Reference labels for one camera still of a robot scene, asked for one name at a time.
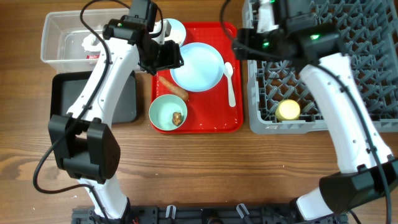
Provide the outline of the yellow plastic cup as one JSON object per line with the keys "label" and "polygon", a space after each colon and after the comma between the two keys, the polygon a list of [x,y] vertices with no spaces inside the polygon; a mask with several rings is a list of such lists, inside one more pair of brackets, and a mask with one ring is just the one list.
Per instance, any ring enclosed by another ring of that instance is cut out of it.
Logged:
{"label": "yellow plastic cup", "polygon": [[300,105],[294,100],[282,100],[275,111],[278,121],[296,120],[300,116]]}

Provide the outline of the red snack wrapper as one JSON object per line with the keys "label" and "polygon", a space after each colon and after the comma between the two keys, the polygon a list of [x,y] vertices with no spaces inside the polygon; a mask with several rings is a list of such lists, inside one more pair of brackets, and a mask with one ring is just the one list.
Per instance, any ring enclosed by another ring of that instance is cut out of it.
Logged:
{"label": "red snack wrapper", "polygon": [[86,59],[98,59],[100,57],[100,54],[94,54],[94,55],[87,55]]}

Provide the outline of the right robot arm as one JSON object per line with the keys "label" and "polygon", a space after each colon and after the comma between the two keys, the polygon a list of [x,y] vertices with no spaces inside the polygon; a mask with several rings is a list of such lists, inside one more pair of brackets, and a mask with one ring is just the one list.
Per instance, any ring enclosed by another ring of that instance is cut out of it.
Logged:
{"label": "right robot arm", "polygon": [[239,60],[293,63],[335,147],[339,172],[293,200],[290,219],[310,223],[384,198],[390,223],[397,159],[364,105],[339,30],[317,24],[308,1],[261,1],[257,27],[238,30],[232,42]]}

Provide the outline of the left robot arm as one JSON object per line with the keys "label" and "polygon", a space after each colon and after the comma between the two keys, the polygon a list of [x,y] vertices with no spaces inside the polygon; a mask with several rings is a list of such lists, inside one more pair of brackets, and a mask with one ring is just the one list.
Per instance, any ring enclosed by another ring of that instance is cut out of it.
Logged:
{"label": "left robot arm", "polygon": [[152,1],[133,1],[129,13],[110,20],[98,40],[99,59],[83,91],[63,116],[49,121],[57,166],[84,187],[94,204],[90,221],[131,223],[130,201],[120,189],[116,170],[121,150],[111,131],[114,111],[135,68],[155,75],[184,64],[180,47],[165,40],[166,25],[155,30],[162,11]]}

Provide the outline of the orange carrot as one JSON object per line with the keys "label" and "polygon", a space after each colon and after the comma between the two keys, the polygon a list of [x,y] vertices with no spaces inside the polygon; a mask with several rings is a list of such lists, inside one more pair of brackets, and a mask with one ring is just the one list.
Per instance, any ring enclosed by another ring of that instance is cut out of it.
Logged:
{"label": "orange carrot", "polygon": [[180,97],[183,101],[187,101],[189,99],[189,95],[184,89],[172,84],[166,78],[159,77],[159,81],[166,87],[166,89],[168,89],[168,91]]}

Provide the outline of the mint green bowl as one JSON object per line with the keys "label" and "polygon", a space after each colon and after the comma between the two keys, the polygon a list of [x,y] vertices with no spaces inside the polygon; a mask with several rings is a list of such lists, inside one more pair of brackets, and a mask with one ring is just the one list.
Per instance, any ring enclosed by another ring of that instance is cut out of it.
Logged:
{"label": "mint green bowl", "polygon": [[156,128],[162,131],[173,131],[183,124],[173,125],[172,115],[174,112],[182,114],[184,123],[188,115],[186,103],[176,95],[166,94],[157,97],[152,102],[149,108],[149,118]]}

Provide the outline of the brown food scrap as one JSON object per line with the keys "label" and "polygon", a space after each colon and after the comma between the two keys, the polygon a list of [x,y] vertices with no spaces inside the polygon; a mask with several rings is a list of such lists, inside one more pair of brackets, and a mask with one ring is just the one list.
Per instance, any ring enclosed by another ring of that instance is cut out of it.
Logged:
{"label": "brown food scrap", "polygon": [[172,123],[175,126],[180,126],[183,123],[183,116],[179,112],[174,112],[172,115]]}

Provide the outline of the light blue rice bowl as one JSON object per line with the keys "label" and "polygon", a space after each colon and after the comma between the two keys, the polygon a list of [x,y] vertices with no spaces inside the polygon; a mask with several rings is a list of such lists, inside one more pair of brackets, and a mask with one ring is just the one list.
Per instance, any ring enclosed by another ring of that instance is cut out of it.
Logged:
{"label": "light blue rice bowl", "polygon": [[168,21],[168,23],[171,25],[170,35],[166,37],[165,40],[172,40],[176,44],[178,44],[179,47],[182,47],[187,36],[185,26],[176,19],[170,18],[165,20]]}

